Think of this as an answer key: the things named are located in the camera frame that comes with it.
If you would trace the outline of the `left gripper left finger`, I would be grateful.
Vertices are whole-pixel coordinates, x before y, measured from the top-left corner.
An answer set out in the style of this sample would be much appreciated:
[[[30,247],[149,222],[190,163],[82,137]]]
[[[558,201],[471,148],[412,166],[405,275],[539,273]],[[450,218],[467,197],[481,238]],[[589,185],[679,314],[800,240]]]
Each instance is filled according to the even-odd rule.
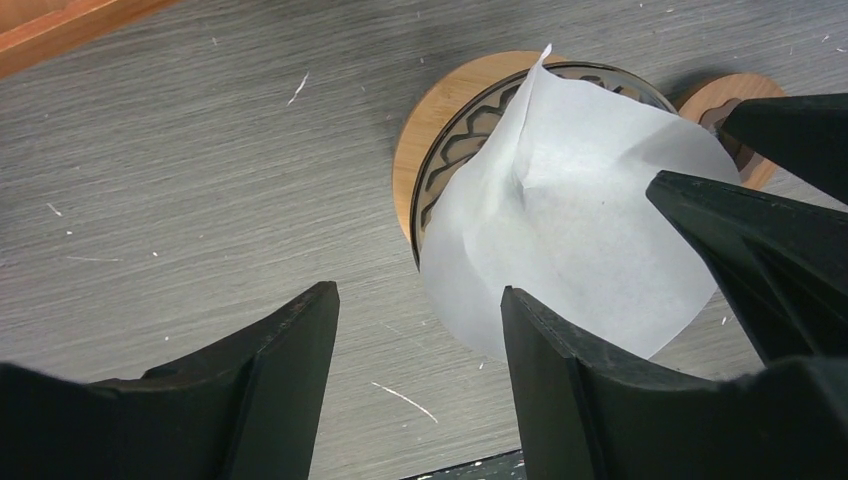
[[[340,299],[319,282],[134,380],[1,367],[5,479],[305,479]]]

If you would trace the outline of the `white paper coffee filter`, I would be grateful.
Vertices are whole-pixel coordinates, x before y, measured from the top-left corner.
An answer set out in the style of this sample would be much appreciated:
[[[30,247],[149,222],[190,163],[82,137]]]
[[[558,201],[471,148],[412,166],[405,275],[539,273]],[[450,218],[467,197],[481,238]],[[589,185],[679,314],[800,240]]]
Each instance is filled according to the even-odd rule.
[[[647,199],[663,170],[740,181],[703,127],[536,63],[433,209],[420,275],[436,317],[463,345],[504,360],[500,304],[510,286],[653,356],[717,288]]]

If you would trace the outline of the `orange wooden compartment tray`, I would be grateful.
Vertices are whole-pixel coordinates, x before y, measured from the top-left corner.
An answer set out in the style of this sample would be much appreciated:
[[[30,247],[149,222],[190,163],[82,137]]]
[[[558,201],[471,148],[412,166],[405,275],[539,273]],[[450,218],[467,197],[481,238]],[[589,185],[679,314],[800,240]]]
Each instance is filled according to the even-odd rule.
[[[3,78],[145,18],[174,0],[3,0]]]

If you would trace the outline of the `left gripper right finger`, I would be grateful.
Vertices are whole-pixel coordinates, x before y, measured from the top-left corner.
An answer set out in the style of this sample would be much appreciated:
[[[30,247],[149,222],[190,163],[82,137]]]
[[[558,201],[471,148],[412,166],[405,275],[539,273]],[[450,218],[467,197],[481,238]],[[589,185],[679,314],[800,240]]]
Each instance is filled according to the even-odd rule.
[[[847,363],[791,357],[735,379],[633,355],[527,292],[501,301],[531,479],[843,479]]]

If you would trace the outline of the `clear smoky glass dripper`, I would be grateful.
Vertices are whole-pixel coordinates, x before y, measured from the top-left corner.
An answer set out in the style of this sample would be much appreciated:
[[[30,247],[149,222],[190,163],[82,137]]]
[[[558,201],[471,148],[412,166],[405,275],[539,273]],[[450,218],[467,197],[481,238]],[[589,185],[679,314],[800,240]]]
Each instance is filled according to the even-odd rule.
[[[442,191],[490,137],[534,62],[532,51],[470,61],[439,80],[407,118],[393,158],[392,189],[416,265]]]

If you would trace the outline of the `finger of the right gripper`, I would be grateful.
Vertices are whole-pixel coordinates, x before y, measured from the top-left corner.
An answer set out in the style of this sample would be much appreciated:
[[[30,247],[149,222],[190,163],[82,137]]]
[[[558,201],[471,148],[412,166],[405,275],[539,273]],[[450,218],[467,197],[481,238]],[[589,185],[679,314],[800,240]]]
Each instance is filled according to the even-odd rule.
[[[670,171],[646,196],[703,259],[764,363],[846,357],[846,213]]]
[[[796,177],[847,202],[847,95],[748,99],[721,130]]]

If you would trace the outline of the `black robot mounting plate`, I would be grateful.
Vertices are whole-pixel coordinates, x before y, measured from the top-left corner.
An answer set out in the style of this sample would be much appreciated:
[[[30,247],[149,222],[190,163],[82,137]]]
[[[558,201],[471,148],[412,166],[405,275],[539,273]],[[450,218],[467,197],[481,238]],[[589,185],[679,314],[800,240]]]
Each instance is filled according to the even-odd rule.
[[[513,450],[406,477],[404,480],[525,480],[524,455]]]

